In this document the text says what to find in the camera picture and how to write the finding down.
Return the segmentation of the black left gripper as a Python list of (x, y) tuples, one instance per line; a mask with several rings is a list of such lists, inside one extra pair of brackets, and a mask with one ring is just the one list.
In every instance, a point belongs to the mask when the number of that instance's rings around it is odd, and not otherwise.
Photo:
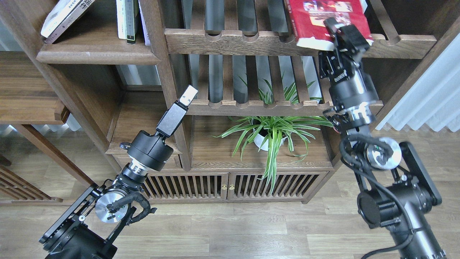
[(188, 107), (194, 100), (198, 90), (188, 85), (184, 93), (166, 111), (158, 125), (156, 133), (148, 134), (139, 131), (132, 142), (122, 142), (120, 147), (128, 151), (132, 161), (126, 167), (133, 172), (143, 172), (149, 169), (161, 171), (166, 161), (171, 157), (173, 148), (165, 144), (165, 139), (174, 134), (187, 113)]

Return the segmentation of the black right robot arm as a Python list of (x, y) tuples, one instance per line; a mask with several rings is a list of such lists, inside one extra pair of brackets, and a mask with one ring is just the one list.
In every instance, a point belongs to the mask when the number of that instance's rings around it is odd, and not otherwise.
[(424, 217), (442, 197), (413, 145), (370, 134), (370, 105), (378, 95), (361, 63), (370, 45), (353, 24), (335, 18), (324, 24), (333, 40), (332, 51), (319, 52), (320, 76), (329, 79), (332, 99), (324, 116), (340, 133), (341, 161), (358, 182), (359, 214), (369, 228), (386, 228), (395, 242), (363, 258), (398, 250), (402, 259), (445, 259)]

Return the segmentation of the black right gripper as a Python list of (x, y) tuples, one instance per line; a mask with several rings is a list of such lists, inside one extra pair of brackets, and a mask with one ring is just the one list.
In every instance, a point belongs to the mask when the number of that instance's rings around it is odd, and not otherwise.
[(332, 51), (319, 52), (320, 77), (328, 78), (335, 111), (355, 109), (378, 101), (370, 75), (363, 71), (362, 58), (369, 43), (355, 25), (343, 25), (335, 18), (324, 21), (333, 39)]

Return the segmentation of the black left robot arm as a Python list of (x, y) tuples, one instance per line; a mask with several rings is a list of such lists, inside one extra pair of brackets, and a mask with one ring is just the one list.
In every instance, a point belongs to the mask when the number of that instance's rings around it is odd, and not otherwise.
[[(132, 142), (120, 147), (128, 151), (125, 165), (110, 186), (92, 184), (39, 240), (48, 259), (111, 259), (113, 244), (125, 226), (156, 211), (143, 195), (142, 185), (149, 170), (161, 171), (174, 152), (165, 143), (182, 123), (198, 90), (189, 85), (182, 96), (162, 116), (155, 134), (140, 131)], [(103, 223), (116, 226), (107, 238), (91, 231), (85, 223), (91, 211)]]

